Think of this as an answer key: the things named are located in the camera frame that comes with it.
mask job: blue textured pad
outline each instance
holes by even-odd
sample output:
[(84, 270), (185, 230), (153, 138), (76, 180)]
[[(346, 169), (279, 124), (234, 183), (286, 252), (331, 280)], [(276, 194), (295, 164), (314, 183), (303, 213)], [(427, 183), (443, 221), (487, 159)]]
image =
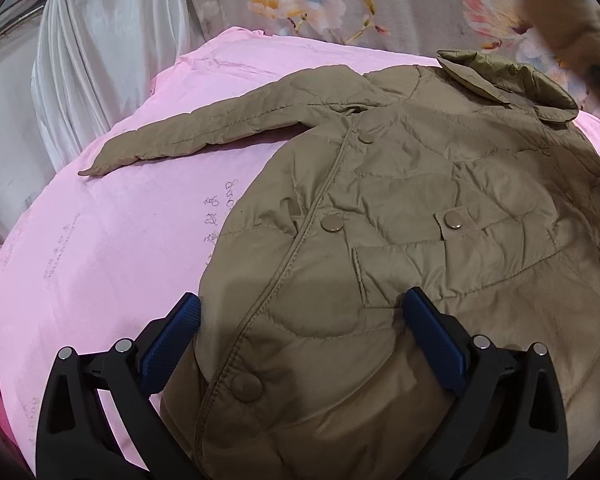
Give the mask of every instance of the blue textured pad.
[(160, 332), (140, 363), (140, 391), (161, 392), (187, 345), (200, 328), (200, 299), (192, 294)]
[(435, 307), (429, 306), (413, 289), (404, 295), (404, 320), (424, 352), (440, 386), (453, 390), (460, 396), (466, 387), (466, 359), (440, 323), (437, 313), (432, 312), (432, 308)]

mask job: jacket button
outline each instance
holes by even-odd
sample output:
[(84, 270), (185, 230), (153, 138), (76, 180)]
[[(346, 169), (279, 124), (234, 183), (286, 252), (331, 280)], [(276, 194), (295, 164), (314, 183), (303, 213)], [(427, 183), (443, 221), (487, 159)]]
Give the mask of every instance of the jacket button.
[(458, 230), (462, 227), (462, 215), (458, 211), (447, 211), (445, 224), (449, 229)]
[(231, 382), (231, 393), (242, 402), (253, 402), (262, 395), (262, 383), (253, 374), (238, 374)]
[(344, 227), (344, 221), (338, 215), (327, 215), (322, 219), (320, 225), (328, 233), (337, 233)]
[(376, 140), (376, 138), (372, 134), (363, 132), (363, 133), (359, 134), (358, 140), (360, 142), (362, 142), (363, 144), (373, 144), (374, 140)]

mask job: floral fabric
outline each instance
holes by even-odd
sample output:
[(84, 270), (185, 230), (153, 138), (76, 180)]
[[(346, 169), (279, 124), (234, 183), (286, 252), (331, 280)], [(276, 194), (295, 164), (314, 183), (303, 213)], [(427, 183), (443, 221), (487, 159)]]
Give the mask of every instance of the floral fabric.
[[(595, 0), (599, 16), (600, 7)], [(519, 0), (191, 0), (209, 40), (237, 25), (393, 52), (434, 56), (440, 48), (498, 52), (560, 83), (600, 118), (586, 86), (545, 48)]]

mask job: olive green jacket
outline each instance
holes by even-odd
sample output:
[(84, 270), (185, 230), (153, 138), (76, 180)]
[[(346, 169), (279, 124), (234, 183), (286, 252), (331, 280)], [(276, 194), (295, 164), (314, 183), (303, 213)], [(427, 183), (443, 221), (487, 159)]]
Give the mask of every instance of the olive green jacket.
[(214, 480), (394, 480), (452, 397), (405, 329), (418, 285), (552, 355), (571, 467), (600, 438), (600, 159), (557, 84), (499, 56), (302, 70), (111, 139), (93, 167), (296, 123), (226, 220), (162, 416)]

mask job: mattress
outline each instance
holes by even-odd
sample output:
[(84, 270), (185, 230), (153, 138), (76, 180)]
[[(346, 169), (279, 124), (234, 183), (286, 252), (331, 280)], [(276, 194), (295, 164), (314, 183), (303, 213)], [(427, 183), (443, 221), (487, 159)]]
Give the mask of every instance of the mattress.
[[(89, 145), (20, 218), (0, 250), (0, 391), (30, 466), (58, 349), (106, 350), (119, 338), (135, 338), (184, 292), (197, 292), (227, 214), (292, 133), (135, 164), (102, 178), (77, 172), (117, 134), (326, 64), (366, 73), (437, 62), (231, 28), (159, 74), (144, 105)], [(576, 124), (600, 154), (600, 120), (581, 113)], [(157, 407), (158, 396), (152, 402)], [(109, 396), (103, 404), (125, 456), (142, 465)]]

